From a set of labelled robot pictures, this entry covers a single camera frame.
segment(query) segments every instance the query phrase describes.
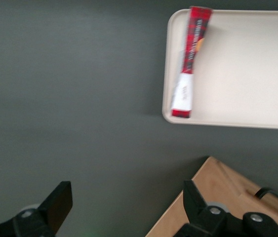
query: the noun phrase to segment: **wooden board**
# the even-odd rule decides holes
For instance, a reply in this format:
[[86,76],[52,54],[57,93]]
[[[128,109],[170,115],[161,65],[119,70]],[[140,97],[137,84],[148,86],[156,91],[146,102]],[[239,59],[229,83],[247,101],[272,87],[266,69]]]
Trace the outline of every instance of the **wooden board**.
[[[260,187],[213,157],[192,178],[206,202],[220,202],[242,219],[246,212],[261,212],[278,223],[278,198],[271,194],[254,197]],[[173,237],[188,222],[181,192],[146,237]]]

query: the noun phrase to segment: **dark gray surface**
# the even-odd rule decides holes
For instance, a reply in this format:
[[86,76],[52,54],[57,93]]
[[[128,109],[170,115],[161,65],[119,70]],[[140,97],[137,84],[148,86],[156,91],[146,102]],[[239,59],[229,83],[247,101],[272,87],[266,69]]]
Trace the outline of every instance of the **dark gray surface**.
[[167,22],[192,4],[278,10],[248,0],[0,1],[0,221],[71,180],[59,237],[142,237],[208,155],[278,190],[278,130],[161,115]]

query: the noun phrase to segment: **plastic tray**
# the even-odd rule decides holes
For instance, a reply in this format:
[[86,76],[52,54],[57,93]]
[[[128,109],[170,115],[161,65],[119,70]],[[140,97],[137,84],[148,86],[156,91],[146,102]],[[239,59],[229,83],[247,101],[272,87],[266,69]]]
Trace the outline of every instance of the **plastic tray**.
[[171,116],[188,9],[168,22],[163,115],[171,123],[278,128],[278,11],[215,10],[194,63],[190,118]]

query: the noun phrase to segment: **bolt head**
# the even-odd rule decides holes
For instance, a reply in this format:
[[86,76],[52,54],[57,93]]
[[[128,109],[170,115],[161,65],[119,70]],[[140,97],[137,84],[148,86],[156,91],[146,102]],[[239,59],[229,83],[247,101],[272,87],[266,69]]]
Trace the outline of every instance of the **bolt head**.
[[21,217],[26,218],[28,216],[31,216],[31,214],[32,214],[32,211],[27,210],[27,211],[24,211],[24,213],[21,214]]
[[263,221],[263,218],[261,216],[257,215],[257,214],[252,214],[251,219],[253,221],[256,221],[256,222],[262,222]]
[[214,215],[219,215],[221,213],[221,211],[216,207],[210,208],[210,212]]

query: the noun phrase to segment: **white label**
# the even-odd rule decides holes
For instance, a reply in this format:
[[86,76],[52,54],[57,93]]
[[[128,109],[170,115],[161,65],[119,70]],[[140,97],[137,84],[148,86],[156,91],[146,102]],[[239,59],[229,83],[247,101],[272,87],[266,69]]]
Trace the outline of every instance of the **white label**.
[[172,110],[190,111],[193,103],[194,75],[188,73],[179,74],[174,92]]

